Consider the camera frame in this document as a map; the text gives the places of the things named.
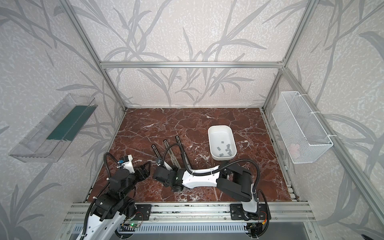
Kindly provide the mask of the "beige grey stapler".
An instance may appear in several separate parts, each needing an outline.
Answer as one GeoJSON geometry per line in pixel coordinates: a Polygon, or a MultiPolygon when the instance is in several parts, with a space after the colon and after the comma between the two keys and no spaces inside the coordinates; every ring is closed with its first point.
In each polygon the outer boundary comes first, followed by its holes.
{"type": "MultiPolygon", "coordinates": [[[[164,143],[164,146],[166,147],[166,149],[170,146],[170,144],[167,140],[164,140],[163,143],[164,143]]],[[[181,169],[181,166],[180,166],[175,154],[173,153],[173,151],[171,149],[169,149],[168,154],[171,158],[171,162],[173,163],[173,166],[177,167],[178,169],[181,169]]]]}

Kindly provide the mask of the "black stapler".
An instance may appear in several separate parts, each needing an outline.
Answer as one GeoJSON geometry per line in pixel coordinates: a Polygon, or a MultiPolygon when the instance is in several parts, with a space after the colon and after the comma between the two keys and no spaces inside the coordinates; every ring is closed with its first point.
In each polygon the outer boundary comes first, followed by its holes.
{"type": "Polygon", "coordinates": [[[188,156],[187,156],[187,154],[186,154],[186,152],[185,152],[185,150],[184,150],[184,147],[183,147],[183,145],[182,145],[182,142],[181,142],[181,140],[180,140],[180,137],[179,137],[179,136],[175,136],[175,138],[176,138],[176,141],[177,141],[177,143],[179,144],[179,146],[180,146],[180,148],[181,148],[182,159],[183,159],[183,163],[184,163],[184,165],[185,165],[185,167],[186,167],[186,170],[187,170],[187,172],[188,172],[189,174],[191,174],[193,171],[192,171],[190,162],[189,162],[189,160],[188,160],[188,156]]]}
{"type": "Polygon", "coordinates": [[[163,159],[163,157],[161,156],[159,150],[157,149],[156,145],[152,145],[152,149],[154,150],[155,152],[155,155],[157,156],[158,159],[163,159]]]}

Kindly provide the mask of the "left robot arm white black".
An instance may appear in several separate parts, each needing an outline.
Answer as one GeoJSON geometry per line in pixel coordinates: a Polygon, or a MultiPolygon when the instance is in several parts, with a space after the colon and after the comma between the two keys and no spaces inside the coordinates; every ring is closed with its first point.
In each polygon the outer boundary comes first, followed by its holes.
{"type": "Polygon", "coordinates": [[[109,240],[125,219],[137,212],[129,193],[138,182],[150,176],[151,162],[134,168],[134,173],[121,168],[108,180],[107,190],[90,204],[78,240],[109,240]]]}

